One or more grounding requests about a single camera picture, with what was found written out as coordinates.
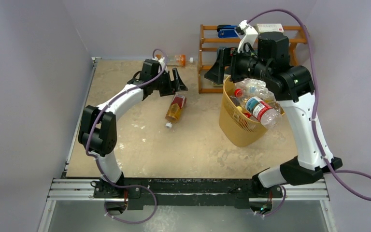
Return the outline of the wooden shelf rack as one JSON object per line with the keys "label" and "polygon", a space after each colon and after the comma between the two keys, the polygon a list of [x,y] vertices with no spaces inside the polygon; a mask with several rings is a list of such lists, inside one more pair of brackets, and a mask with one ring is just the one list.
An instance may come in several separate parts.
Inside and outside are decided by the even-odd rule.
{"label": "wooden shelf rack", "polygon": [[[212,67],[216,52],[221,46],[238,46],[240,39],[237,38],[218,38],[217,26],[200,25],[199,53],[197,61],[198,74],[198,93],[222,93],[222,86],[216,85],[208,80],[204,80],[204,74]],[[284,34],[289,38],[290,64],[298,65],[296,48],[298,44],[307,44],[304,29],[300,26],[283,26]]]}

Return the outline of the white green box top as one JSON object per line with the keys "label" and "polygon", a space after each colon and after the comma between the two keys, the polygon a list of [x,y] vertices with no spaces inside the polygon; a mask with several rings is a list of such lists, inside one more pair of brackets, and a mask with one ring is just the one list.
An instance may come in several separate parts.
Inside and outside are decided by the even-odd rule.
{"label": "white green box top", "polygon": [[281,24],[256,24],[255,29],[259,34],[265,32],[281,32],[284,33],[283,26]]}

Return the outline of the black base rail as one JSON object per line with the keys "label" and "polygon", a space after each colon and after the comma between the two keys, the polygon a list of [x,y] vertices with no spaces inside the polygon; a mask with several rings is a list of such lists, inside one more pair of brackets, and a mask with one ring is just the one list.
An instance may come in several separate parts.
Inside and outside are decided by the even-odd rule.
{"label": "black base rail", "polygon": [[281,198],[281,187],[259,189],[253,179],[135,178],[122,177],[122,188],[105,180],[91,181],[94,198],[122,200],[129,210],[144,206],[233,206],[237,209],[259,209]]}

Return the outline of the blue stapler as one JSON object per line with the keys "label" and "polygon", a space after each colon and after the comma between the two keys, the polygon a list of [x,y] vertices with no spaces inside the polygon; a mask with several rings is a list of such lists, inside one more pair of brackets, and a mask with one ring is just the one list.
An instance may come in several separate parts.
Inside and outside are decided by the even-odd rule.
{"label": "blue stapler", "polygon": [[237,38],[236,25],[218,25],[216,27],[218,38]]}

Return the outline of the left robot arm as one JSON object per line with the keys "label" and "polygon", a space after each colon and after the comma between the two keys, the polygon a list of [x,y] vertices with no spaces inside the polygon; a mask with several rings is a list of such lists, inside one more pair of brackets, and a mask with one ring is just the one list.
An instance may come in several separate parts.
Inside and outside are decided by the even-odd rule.
{"label": "left robot arm", "polygon": [[133,106],[157,91],[161,97],[187,91],[177,68],[168,70],[164,58],[146,59],[123,89],[98,106],[83,109],[78,142],[86,155],[92,157],[107,183],[106,192],[114,198],[123,195],[123,172],[117,164],[114,148],[117,144],[117,122]]}

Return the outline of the orange label bottle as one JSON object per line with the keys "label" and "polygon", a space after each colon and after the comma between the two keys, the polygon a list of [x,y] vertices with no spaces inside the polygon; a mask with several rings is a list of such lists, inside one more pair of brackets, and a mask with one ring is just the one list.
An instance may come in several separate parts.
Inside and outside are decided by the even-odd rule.
{"label": "orange label bottle", "polygon": [[186,55],[168,55],[168,66],[185,66],[192,63],[194,63],[193,57],[187,57]]}

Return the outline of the red label bottle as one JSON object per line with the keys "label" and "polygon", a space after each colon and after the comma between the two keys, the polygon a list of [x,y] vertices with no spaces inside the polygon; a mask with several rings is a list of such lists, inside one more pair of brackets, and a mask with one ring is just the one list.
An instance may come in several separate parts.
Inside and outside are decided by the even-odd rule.
{"label": "red label bottle", "polygon": [[282,120],[282,115],[260,97],[247,94],[240,88],[234,90],[234,96],[239,101],[243,112],[249,113],[263,127],[272,129]]}

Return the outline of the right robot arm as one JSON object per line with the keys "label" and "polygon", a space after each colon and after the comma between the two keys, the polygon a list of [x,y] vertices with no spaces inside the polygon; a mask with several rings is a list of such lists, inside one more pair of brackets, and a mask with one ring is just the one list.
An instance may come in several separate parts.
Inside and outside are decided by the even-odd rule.
{"label": "right robot arm", "polygon": [[223,48],[205,78],[221,84],[226,67],[231,81],[245,78],[264,81],[275,95],[291,126],[298,154],[283,164],[253,176],[252,191],[263,197],[271,187],[311,184],[342,167],[342,160],[333,156],[324,139],[314,104],[316,90],[311,74],[304,66],[292,66],[289,39],[281,32],[264,32],[257,38],[257,54],[250,55],[237,48]]}

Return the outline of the aluminium frame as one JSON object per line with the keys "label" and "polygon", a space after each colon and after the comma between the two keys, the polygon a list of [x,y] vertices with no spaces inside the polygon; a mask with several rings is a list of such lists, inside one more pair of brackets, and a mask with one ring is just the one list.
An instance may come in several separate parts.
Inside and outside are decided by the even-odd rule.
{"label": "aluminium frame", "polygon": [[[243,179],[297,154],[287,118],[247,147],[237,147],[219,127],[220,93],[199,94],[197,64],[179,67],[188,87],[180,122],[165,127],[171,96],[154,92],[117,122],[114,155],[124,177]],[[53,180],[41,232],[329,232],[329,194],[324,179],[282,185],[283,196],[259,209],[233,206],[144,206],[94,198],[95,161],[74,136],[66,175]]]}

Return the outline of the brown tea bottle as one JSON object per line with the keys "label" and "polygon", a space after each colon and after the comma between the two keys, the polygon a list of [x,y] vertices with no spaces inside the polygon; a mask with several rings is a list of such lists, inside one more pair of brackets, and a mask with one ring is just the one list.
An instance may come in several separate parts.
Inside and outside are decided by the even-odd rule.
{"label": "brown tea bottle", "polygon": [[171,129],[173,124],[179,121],[182,110],[186,105],[186,101],[187,98],[185,95],[176,93],[173,96],[169,108],[167,110],[167,113],[165,115],[165,119],[167,120],[166,128]]}

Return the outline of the yellow plastic bin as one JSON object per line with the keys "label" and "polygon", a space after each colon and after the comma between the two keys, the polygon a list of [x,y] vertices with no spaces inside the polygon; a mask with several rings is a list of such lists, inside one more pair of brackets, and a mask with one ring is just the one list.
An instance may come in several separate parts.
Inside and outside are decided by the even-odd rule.
{"label": "yellow plastic bin", "polygon": [[[234,96],[235,83],[229,81],[229,77],[227,76],[223,83],[219,126],[234,145],[246,147],[260,139],[269,129],[263,127],[249,113],[243,112]],[[267,104],[283,115],[284,112],[276,99]]]}

